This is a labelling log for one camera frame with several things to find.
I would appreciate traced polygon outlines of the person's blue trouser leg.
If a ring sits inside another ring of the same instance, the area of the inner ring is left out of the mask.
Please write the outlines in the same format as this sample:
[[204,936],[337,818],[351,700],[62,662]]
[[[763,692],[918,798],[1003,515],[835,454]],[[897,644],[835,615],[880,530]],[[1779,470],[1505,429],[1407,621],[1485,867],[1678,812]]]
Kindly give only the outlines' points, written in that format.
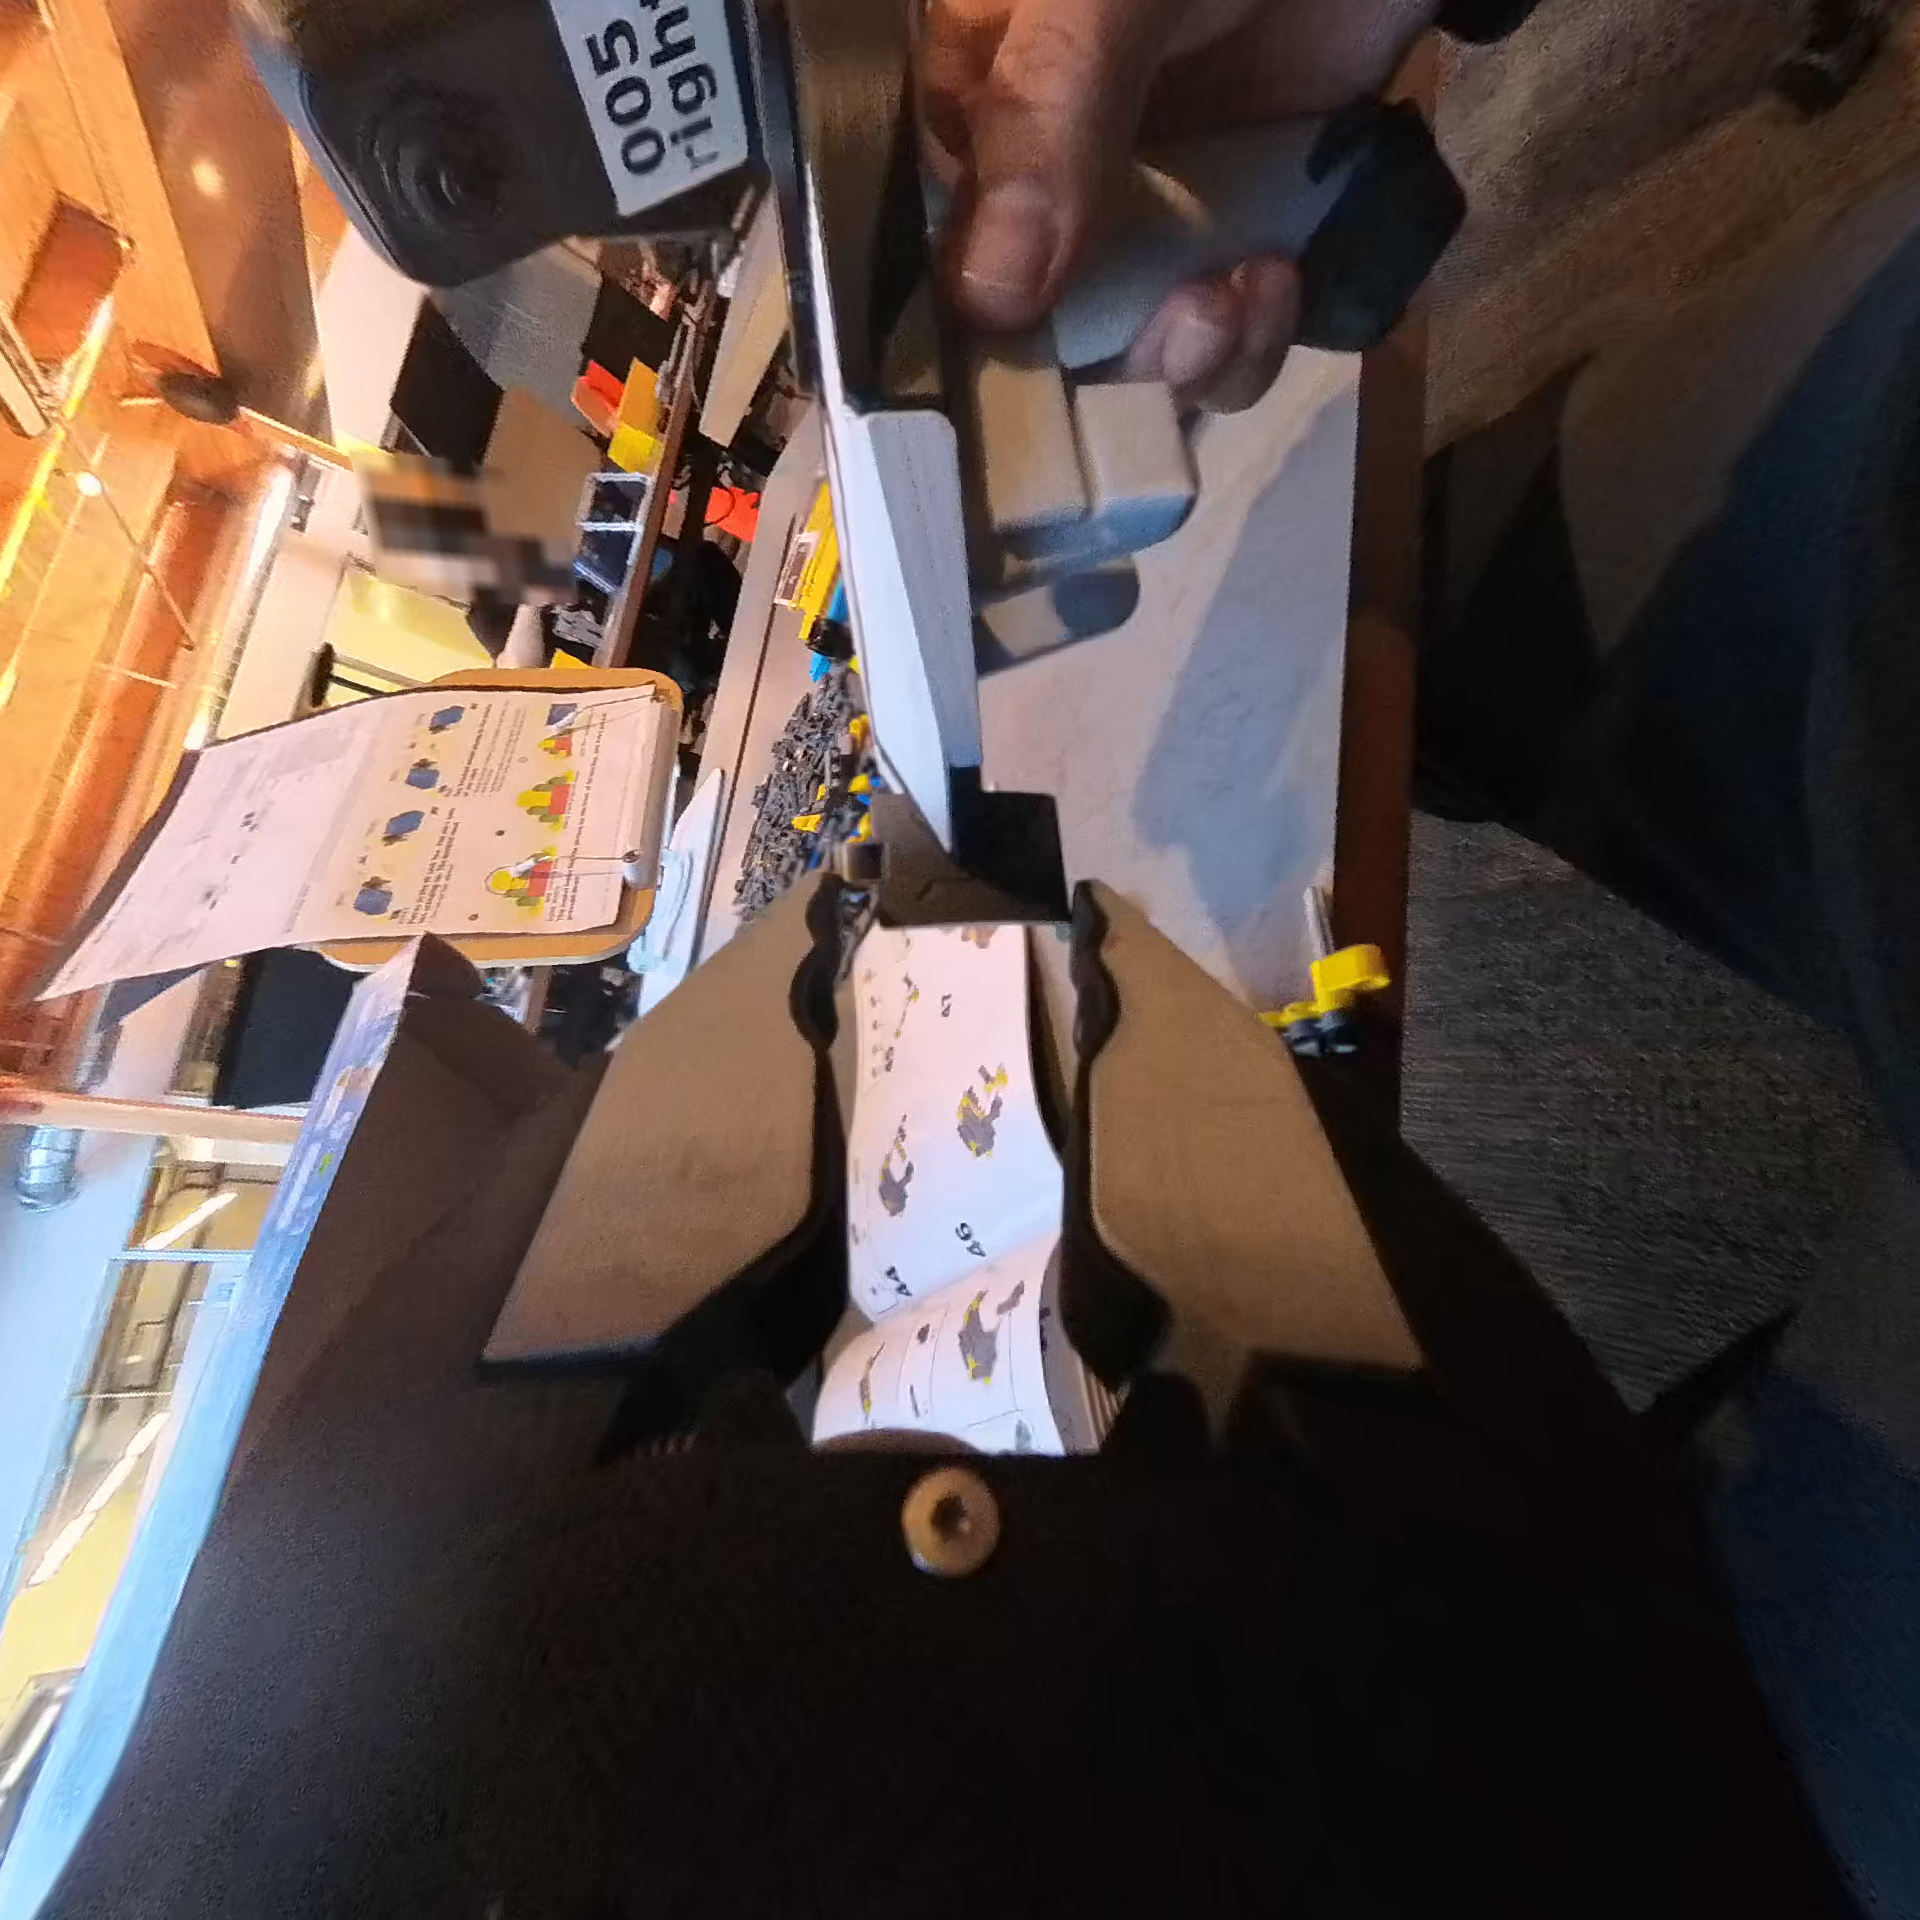
[[1428,459],[1422,802],[1846,1037],[1915,1135],[1915,237],[1614,347]]

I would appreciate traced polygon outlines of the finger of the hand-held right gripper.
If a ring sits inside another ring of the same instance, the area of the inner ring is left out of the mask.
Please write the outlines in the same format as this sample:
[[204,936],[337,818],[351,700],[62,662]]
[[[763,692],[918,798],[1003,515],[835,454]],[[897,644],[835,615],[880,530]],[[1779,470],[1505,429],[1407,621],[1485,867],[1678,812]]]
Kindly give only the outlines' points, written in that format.
[[957,439],[941,411],[824,406],[832,517],[877,756],[929,824],[981,766]]
[[1059,807],[1051,796],[953,784],[950,843],[912,798],[871,805],[883,855],[880,924],[1067,924]]

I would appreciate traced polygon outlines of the open instruction booklet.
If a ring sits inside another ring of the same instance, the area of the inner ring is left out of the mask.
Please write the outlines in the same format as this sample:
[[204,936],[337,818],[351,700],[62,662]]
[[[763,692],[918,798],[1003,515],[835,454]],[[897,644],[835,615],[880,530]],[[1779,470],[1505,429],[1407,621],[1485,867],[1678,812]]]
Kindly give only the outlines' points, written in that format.
[[822,1362],[811,1439],[1094,1453],[1118,1399],[1059,1301],[1065,1171],[1036,1077],[1027,927],[873,927],[848,994],[851,1332]]

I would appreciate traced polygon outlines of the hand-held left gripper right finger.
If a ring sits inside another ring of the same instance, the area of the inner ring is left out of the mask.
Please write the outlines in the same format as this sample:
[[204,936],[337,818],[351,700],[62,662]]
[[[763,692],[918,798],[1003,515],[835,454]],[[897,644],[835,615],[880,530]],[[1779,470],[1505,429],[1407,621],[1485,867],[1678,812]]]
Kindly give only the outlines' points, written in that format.
[[1070,980],[1061,1288],[1079,1357],[1422,1372],[1285,1042],[1101,879],[1071,888]]

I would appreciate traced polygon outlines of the open blue cardboard box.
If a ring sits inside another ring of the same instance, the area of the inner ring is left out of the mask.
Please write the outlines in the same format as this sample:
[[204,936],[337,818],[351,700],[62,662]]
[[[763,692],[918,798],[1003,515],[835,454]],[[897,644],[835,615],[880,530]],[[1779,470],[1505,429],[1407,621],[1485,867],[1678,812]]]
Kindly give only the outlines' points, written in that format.
[[123,1574],[5,1852],[5,1916],[427,1916],[459,1735],[527,1516],[605,1386],[483,1350],[600,1064],[439,943],[351,991],[261,1240],[193,1335]]

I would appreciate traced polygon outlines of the person's right hand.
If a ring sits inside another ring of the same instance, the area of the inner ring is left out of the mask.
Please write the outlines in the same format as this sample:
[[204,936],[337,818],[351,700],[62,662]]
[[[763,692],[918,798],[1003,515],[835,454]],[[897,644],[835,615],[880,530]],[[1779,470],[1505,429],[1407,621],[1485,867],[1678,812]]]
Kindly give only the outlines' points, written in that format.
[[1437,3],[939,3],[918,24],[944,287],[972,328],[1040,325],[1119,213],[1139,134],[1382,94]]

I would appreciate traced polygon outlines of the pile of loose brick parts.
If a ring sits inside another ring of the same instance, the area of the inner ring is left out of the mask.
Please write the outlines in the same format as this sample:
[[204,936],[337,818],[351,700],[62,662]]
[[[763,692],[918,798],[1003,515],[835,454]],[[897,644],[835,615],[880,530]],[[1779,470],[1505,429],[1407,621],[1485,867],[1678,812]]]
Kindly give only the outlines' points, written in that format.
[[756,920],[835,848],[873,837],[873,796],[885,779],[844,591],[807,628],[804,654],[807,691],[751,790],[751,830],[734,887],[739,924]]

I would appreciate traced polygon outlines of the yellow brick connector with axle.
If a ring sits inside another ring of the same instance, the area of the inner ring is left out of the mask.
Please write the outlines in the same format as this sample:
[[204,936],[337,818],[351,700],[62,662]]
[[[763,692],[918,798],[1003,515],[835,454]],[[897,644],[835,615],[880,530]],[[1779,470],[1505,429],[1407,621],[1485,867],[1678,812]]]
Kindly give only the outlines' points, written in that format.
[[1360,1008],[1391,984],[1376,943],[1336,943],[1329,895],[1318,883],[1302,888],[1310,936],[1304,997],[1260,1015],[1296,1058],[1350,1058],[1361,1042]]

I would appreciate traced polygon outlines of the shelf of coloured storage bins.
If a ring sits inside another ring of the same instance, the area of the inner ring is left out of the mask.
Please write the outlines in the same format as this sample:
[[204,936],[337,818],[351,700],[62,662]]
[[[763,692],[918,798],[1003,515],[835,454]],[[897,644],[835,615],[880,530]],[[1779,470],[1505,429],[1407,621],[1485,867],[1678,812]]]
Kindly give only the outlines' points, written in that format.
[[680,396],[688,359],[671,359],[665,372],[632,362],[627,374],[615,374],[597,362],[588,362],[576,374],[568,403],[585,420],[592,436],[605,444],[608,466],[615,472],[660,470],[665,456],[665,427],[677,398]]

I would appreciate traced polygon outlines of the clipboard with instruction sheet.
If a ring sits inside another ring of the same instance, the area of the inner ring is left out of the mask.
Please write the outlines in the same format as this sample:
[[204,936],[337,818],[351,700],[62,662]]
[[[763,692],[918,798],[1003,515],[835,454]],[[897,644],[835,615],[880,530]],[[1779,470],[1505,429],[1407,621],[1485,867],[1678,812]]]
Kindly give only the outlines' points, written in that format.
[[648,670],[453,676],[184,755],[29,987],[36,1000],[275,949],[371,970],[622,952],[653,910],[684,701]]

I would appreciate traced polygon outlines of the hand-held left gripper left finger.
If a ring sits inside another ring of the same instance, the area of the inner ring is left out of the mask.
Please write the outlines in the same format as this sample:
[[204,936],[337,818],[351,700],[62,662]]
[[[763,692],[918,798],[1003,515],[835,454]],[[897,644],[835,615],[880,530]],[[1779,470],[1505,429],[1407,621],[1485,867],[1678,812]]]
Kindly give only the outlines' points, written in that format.
[[840,902],[799,883],[613,1046],[485,1362],[665,1355],[702,1308],[798,1280],[819,1236],[846,1263]]

